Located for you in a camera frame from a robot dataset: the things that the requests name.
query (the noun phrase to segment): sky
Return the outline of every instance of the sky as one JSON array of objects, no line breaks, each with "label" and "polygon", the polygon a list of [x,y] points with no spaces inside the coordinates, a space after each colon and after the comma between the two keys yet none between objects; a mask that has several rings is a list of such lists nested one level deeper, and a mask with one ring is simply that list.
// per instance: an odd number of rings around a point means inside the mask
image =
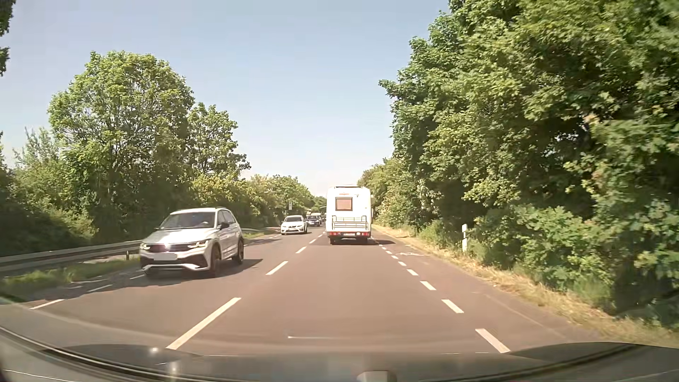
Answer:
[{"label": "sky", "polygon": [[391,100],[378,81],[407,65],[412,37],[446,0],[19,0],[0,77],[3,153],[91,51],[150,53],[186,78],[196,102],[237,121],[252,169],[292,175],[314,195],[353,184],[393,150]]}]

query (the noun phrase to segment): license plate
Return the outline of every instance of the license plate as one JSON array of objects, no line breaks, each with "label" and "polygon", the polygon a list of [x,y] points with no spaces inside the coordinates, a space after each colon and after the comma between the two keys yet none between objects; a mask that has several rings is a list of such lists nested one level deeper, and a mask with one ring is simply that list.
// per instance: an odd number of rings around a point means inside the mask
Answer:
[{"label": "license plate", "polygon": [[177,254],[155,254],[153,255],[153,259],[161,261],[176,260]]}]

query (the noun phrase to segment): white post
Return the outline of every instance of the white post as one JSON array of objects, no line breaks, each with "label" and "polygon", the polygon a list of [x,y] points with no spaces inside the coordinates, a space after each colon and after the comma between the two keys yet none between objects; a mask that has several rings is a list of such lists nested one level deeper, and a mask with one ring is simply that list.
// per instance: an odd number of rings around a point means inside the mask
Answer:
[{"label": "white post", "polygon": [[466,224],[462,225],[462,251],[466,252]]}]

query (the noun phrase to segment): white motorhome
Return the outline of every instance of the white motorhome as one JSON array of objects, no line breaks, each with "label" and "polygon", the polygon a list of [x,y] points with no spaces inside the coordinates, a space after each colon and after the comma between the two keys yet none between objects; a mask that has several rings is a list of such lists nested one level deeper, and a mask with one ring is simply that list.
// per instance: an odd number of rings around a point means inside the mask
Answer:
[{"label": "white motorhome", "polygon": [[328,189],[325,232],[330,244],[342,239],[367,243],[373,220],[372,195],[366,187],[335,186]]}]

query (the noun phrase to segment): grass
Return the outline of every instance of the grass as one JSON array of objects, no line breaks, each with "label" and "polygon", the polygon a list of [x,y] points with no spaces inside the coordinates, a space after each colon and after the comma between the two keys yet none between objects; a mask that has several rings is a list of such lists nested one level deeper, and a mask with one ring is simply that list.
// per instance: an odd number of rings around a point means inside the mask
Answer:
[{"label": "grass", "polygon": [[556,292],[512,271],[484,266],[461,251],[441,249],[428,243],[423,238],[417,237],[410,228],[387,228],[375,224],[373,227],[419,250],[446,260],[471,275],[489,281],[495,288],[519,296],[551,313],[565,317],[574,324],[595,330],[606,341],[679,347],[679,334],[666,328],[652,326],[640,320],[611,317],[602,310],[587,304],[573,292]]},{"label": "grass", "polygon": [[0,295],[11,300],[20,300],[39,290],[66,285],[73,281],[84,281],[132,266],[139,266],[138,258],[70,264],[62,268],[9,276],[0,280]]},{"label": "grass", "polygon": [[278,233],[276,230],[270,230],[270,229],[263,229],[259,232],[243,232],[243,237],[245,239],[254,239],[255,237],[260,237],[264,235],[273,235],[275,233]]}]

